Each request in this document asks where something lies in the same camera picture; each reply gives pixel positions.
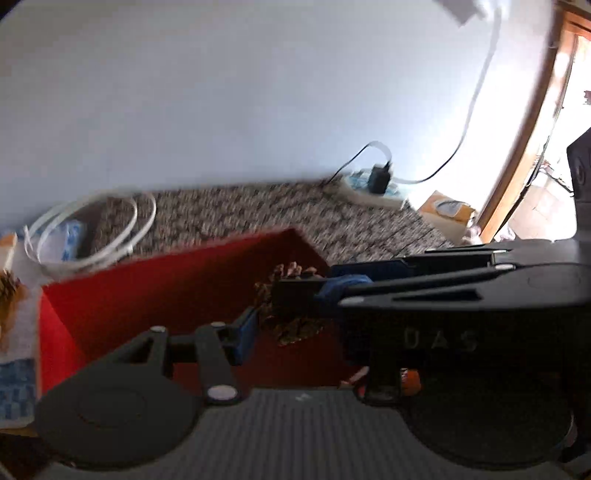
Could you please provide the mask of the floral patterned tablecloth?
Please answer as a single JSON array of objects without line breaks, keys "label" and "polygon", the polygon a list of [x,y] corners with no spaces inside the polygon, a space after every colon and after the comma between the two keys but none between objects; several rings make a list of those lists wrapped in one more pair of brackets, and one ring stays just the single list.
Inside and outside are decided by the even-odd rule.
[{"label": "floral patterned tablecloth", "polygon": [[390,260],[447,249],[451,242],[416,210],[354,204],[334,184],[243,184],[156,191],[138,201],[138,220],[152,217],[133,259],[209,241],[293,227],[329,264]]}]

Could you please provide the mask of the white power strip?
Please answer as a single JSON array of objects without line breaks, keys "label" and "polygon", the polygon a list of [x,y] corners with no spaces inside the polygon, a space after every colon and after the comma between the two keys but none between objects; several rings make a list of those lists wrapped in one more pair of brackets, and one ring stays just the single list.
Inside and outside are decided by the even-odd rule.
[{"label": "white power strip", "polygon": [[390,181],[383,194],[370,193],[370,171],[356,171],[346,175],[338,175],[328,185],[342,199],[349,203],[367,207],[387,208],[396,211],[407,205],[407,192],[396,182]]}]

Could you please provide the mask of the blue white packet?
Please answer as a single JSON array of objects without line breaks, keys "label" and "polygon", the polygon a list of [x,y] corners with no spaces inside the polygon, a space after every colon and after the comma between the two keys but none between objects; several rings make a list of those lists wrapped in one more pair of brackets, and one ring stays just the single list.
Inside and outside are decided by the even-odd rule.
[{"label": "blue white packet", "polygon": [[40,253],[37,247],[41,231],[30,237],[27,247],[28,256],[40,263],[68,262],[77,259],[79,250],[86,235],[86,224],[79,220],[66,220],[49,233],[41,245]]}]

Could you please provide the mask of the red cardboard box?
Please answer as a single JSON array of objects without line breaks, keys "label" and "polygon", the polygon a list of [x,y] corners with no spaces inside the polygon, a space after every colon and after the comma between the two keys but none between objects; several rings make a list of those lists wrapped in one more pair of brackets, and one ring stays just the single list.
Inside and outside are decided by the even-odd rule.
[{"label": "red cardboard box", "polygon": [[[204,324],[235,321],[256,298],[256,283],[289,262],[328,268],[297,230],[287,229],[208,242],[44,287],[41,392],[152,326],[184,335]],[[262,328],[235,377],[244,389],[335,387],[359,369],[346,360],[332,326],[288,345]]]}]

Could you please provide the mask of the orange cylinder with characters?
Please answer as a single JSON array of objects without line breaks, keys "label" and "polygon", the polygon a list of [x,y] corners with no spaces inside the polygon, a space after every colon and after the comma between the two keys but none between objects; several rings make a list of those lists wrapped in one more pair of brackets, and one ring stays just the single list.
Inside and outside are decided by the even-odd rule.
[{"label": "orange cylinder with characters", "polygon": [[417,370],[401,369],[401,392],[405,396],[417,395],[422,390],[420,373]]}]

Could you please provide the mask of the brown pine cone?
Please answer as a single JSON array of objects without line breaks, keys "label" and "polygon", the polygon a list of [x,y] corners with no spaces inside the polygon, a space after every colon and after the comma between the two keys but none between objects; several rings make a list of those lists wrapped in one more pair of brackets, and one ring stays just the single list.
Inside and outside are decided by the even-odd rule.
[{"label": "brown pine cone", "polygon": [[280,346],[298,343],[322,332],[325,317],[317,295],[325,277],[315,267],[297,262],[276,265],[270,279],[256,283],[254,307],[263,328],[272,330]]}]

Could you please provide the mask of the wooden door frame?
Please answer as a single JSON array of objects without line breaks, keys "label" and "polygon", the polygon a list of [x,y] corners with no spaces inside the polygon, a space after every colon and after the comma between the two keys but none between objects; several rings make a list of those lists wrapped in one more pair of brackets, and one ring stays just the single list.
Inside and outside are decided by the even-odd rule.
[{"label": "wooden door frame", "polygon": [[491,242],[509,223],[538,176],[563,111],[581,42],[589,38],[590,3],[555,1],[542,70],[525,120],[478,219],[483,242]]}]

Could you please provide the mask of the black power adapter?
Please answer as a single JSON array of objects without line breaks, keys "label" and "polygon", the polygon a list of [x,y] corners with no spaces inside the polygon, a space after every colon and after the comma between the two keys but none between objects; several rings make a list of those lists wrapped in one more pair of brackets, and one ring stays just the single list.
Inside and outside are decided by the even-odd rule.
[{"label": "black power adapter", "polygon": [[387,162],[385,165],[376,164],[368,179],[368,191],[374,195],[384,195],[391,182],[391,163]]}]

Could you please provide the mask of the yellow paper package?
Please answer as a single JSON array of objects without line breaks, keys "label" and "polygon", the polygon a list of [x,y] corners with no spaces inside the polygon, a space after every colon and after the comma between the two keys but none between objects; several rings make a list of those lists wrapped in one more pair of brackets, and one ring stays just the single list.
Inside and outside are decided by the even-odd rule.
[{"label": "yellow paper package", "polygon": [[439,191],[433,192],[419,211],[469,226],[477,211],[469,204],[452,199]]}]

